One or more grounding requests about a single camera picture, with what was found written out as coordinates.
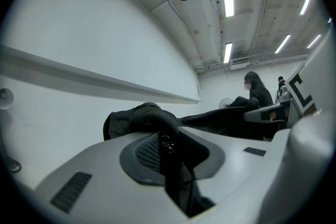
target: ventilation grille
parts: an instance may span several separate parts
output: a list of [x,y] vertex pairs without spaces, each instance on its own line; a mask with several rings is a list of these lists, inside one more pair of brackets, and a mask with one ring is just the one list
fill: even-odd
[[50,203],[68,214],[91,177],[82,172],[75,173]]
[[232,60],[232,65],[236,65],[238,63],[243,63],[243,62],[248,62],[250,60],[249,57],[245,57],[245,58],[240,58],[240,59],[237,59],[237,60]]
[[159,153],[159,136],[156,135],[150,140],[141,144],[135,150],[135,156],[143,166],[159,173],[160,172],[160,153]]

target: white wall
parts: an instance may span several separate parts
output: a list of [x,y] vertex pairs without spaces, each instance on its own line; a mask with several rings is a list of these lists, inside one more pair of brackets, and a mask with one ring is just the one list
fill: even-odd
[[200,99],[197,74],[136,0],[16,0],[0,42],[114,83]]
[[248,66],[233,71],[222,69],[201,75],[204,112],[218,109],[220,101],[224,98],[232,100],[235,100],[238,96],[249,98],[249,91],[244,90],[244,76],[249,71],[258,73],[275,100],[278,90],[278,77],[283,76],[286,80],[301,63],[302,61],[290,61],[274,65]]
[[18,59],[2,62],[0,88],[13,91],[14,103],[0,110],[8,153],[22,164],[15,177],[31,188],[58,166],[103,141],[111,112],[155,102],[177,117],[203,112],[202,103],[167,98],[95,81]]

